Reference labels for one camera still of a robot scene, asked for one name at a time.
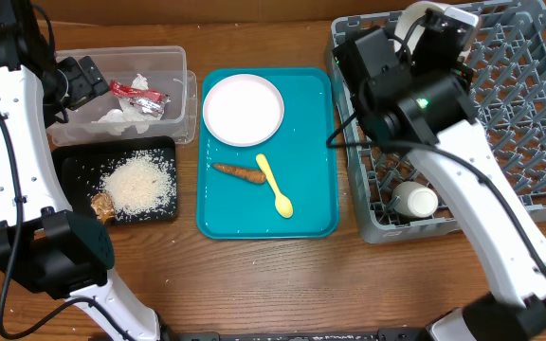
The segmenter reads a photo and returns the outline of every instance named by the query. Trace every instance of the spoon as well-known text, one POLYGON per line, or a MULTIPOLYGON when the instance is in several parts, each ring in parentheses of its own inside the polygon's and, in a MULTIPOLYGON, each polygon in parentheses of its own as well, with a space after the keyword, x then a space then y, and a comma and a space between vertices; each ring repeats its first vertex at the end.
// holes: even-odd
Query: spoon
POLYGON ((294 214, 292 203, 290 202, 290 199, 280 192, 280 188, 277 186, 277 182, 275 182, 273 171, 271 171, 271 167, 269 166, 266 157, 263 154, 256 155, 256 163, 258 164, 258 167, 261 168, 261 171, 263 171, 264 176, 266 176, 266 181, 268 181, 271 189, 273 189, 273 192, 275 193, 275 208, 277 211, 284 218, 292 217, 292 214, 294 214))

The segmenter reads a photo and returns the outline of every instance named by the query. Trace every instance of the gray basket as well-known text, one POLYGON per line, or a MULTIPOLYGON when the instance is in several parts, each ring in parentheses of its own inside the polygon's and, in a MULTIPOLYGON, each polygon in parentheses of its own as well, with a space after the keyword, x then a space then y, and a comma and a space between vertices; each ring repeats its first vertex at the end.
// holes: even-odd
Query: gray basket
MULTIPOLYGON (((466 63, 476 70, 471 98, 505 175, 537 222, 546 221, 546 7, 537 0, 459 5, 483 25, 466 63)), ((326 64, 341 121, 353 113, 349 92, 331 50, 361 29, 394 29, 401 11, 342 17, 332 23, 326 64)), ((346 142, 363 140, 356 122, 346 142)), ((402 181, 430 186, 406 158, 377 149, 349 148, 348 176, 359 231, 366 242, 397 242, 460 230, 447 206, 425 220, 405 221, 394 212, 392 189, 402 181)))

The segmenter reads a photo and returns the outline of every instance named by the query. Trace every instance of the wooden tabletop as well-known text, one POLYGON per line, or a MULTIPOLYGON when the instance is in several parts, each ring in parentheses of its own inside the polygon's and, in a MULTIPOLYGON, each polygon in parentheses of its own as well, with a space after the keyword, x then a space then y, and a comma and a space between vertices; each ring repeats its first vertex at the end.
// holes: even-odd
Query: wooden tabletop
MULTIPOLYGON (((181 45, 201 83, 222 67, 316 66, 330 22, 58 27, 62 49, 181 45)), ((180 212, 170 224, 110 228, 118 272, 177 332, 375 331, 423 326, 487 293, 463 234, 371 245, 357 232, 338 152, 340 224, 322 240, 217 242, 195 224, 198 138, 177 150, 180 212)), ((546 223, 540 224, 546 235, 546 223)), ((18 332, 61 302, 11 285, 6 326, 18 332)), ((69 309, 29 340, 84 340, 100 329, 69 309)), ((546 340, 546 333, 539 338, 546 340)))

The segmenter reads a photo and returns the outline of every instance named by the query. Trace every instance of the red wrapper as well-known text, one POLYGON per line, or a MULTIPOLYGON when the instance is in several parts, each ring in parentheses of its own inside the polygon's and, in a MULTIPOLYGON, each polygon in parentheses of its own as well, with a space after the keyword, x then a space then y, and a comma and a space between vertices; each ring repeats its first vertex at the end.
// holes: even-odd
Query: red wrapper
POLYGON ((152 89, 138 90, 118 81, 111 81, 110 87, 113 95, 128 100, 130 104, 140 109, 144 114, 159 114, 161 116, 166 103, 170 101, 170 96, 166 94, 152 89))

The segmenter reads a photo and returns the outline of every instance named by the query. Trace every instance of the brown wall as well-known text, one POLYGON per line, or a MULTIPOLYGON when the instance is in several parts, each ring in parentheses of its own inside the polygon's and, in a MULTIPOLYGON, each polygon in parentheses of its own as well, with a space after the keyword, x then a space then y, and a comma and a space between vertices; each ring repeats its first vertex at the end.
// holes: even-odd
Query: brown wall
MULTIPOLYGON (((403 9, 413 0, 33 0, 53 21, 142 25, 332 20, 403 9)), ((446 0, 447 3, 473 2, 446 0)))

